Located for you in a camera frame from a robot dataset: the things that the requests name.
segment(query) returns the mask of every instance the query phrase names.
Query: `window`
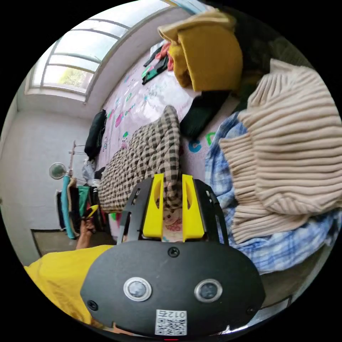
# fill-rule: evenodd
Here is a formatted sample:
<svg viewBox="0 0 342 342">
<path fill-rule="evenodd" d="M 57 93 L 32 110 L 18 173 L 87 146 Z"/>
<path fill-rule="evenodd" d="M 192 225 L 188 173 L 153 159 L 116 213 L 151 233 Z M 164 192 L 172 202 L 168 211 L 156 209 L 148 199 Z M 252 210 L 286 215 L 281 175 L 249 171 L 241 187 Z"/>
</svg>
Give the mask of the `window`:
<svg viewBox="0 0 342 342">
<path fill-rule="evenodd" d="M 134 25 L 169 6 L 162 0 L 138 0 L 110 8 L 78 24 L 38 60 L 30 88 L 86 94 L 110 49 Z"/>
</svg>

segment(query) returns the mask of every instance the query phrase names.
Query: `white wall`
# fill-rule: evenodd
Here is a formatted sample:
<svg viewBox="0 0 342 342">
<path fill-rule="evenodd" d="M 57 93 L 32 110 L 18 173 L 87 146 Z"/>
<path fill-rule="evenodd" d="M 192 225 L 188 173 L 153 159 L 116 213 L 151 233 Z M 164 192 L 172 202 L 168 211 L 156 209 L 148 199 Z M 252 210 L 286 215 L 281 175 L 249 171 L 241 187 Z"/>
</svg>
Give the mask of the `white wall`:
<svg viewBox="0 0 342 342">
<path fill-rule="evenodd" d="M 42 110 L 61 113 L 83 119 L 93 119 L 102 109 L 107 97 L 112 92 L 125 72 L 151 46 L 161 41 L 157 32 L 158 26 L 171 24 L 190 16 L 178 7 L 169 7 L 155 13 L 133 28 L 130 35 L 114 46 L 108 62 L 95 80 L 87 103 L 82 100 L 59 97 L 55 95 L 25 95 L 25 81 L 18 91 L 18 111 Z"/>
<path fill-rule="evenodd" d="M 17 94 L 15 94 L 15 97 L 8 109 L 7 116 L 4 121 L 4 125 L 2 127 L 1 135 L 0 135 L 0 159 L 1 159 L 1 154 L 2 154 L 2 149 L 4 148 L 4 144 L 8 135 L 8 132 L 11 128 L 12 122 L 15 118 L 15 116 L 18 113 L 18 108 L 17 108 Z"/>
<path fill-rule="evenodd" d="M 85 143 L 90 120 L 44 112 L 19 112 L 0 159 L 1 213 L 12 245 L 24 265 L 38 259 L 30 229 L 58 229 L 52 163 L 69 166 L 73 141 Z M 74 175 L 82 178 L 82 155 L 74 156 Z"/>
</svg>

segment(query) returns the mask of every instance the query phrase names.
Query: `person's hand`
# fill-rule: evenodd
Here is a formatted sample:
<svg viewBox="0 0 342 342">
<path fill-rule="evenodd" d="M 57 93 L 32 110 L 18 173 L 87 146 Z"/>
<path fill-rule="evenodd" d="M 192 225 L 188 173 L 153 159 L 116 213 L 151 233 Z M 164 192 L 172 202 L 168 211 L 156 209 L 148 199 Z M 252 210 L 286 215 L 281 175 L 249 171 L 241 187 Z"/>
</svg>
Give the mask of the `person's hand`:
<svg viewBox="0 0 342 342">
<path fill-rule="evenodd" d="M 81 235 L 91 236 L 93 229 L 95 229 L 95 226 L 94 226 L 92 220 L 81 221 L 81 227 L 80 227 Z"/>
</svg>

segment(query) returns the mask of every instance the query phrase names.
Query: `mustard yellow sweater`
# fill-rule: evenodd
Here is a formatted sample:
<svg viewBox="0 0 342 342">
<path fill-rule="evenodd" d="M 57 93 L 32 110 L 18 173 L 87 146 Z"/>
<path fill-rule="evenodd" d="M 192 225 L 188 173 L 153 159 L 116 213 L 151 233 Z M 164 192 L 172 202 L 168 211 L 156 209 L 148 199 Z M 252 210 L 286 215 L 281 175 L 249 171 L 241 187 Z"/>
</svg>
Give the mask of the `mustard yellow sweater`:
<svg viewBox="0 0 342 342">
<path fill-rule="evenodd" d="M 218 10 L 158 28 L 171 42 L 174 73 L 179 84 L 195 91 L 237 90 L 242 52 L 234 35 L 236 20 Z"/>
</svg>

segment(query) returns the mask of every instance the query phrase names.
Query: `qr code sticker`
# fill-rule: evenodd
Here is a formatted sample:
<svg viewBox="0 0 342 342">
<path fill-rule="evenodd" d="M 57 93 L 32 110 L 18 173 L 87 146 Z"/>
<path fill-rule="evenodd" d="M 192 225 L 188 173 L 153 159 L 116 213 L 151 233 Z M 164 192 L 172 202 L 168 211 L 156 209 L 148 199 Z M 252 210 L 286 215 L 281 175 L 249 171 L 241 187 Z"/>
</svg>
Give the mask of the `qr code sticker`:
<svg viewBox="0 0 342 342">
<path fill-rule="evenodd" d="M 184 336 L 186 333 L 186 311 L 157 310 L 155 335 Z"/>
</svg>

